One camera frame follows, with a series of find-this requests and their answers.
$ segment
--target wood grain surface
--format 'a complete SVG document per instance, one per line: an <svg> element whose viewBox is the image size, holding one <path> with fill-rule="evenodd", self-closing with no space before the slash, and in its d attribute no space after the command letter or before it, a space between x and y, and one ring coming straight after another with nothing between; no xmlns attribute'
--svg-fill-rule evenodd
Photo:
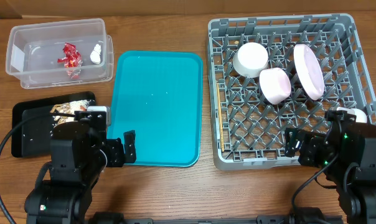
<svg viewBox="0 0 376 224"><path fill-rule="evenodd" d="M349 13L357 25L376 94L376 11ZM194 52L205 62L209 20L270 15L278 14L103 19L107 33L113 38L115 61L127 50L167 50ZM18 79L5 72L7 42L14 26L59 20L65 19L0 20L0 142L11 128L12 107L18 102L90 90L95 93L99 105L111 105L115 79L106 83L25 90L21 88ZM203 82L202 135L197 164L185 169L138 166L106 169L93 189L93 202L87 217L96 211L123 212L126 218L153 219L255 217L289 212L293 192L316 169L294 166L233 172L218 170L212 157L206 66ZM0 191L17 223L25 222L25 198L34 187L41 165L49 160L49 156L16 159L11 156L11 144L6 145L0 160ZM297 203L300 206L319 207L327 215L343 215L337 193L322 189L315 183L299 194ZM7 223L1 211L0 223Z"/></svg>

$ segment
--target red candy wrapper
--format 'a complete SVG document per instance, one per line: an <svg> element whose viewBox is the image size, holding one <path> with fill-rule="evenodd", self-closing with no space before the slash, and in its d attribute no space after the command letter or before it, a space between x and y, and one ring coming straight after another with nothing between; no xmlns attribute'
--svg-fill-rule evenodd
<svg viewBox="0 0 376 224"><path fill-rule="evenodd" d="M63 66L65 68L73 68L73 67L82 66L82 63L83 63L82 56L76 50L76 46L74 46L73 44L65 43L63 52L65 53L66 57L58 59L58 63L63 63ZM71 79L78 79L78 74L80 74L80 69L69 70L67 71L67 73Z"/></svg>

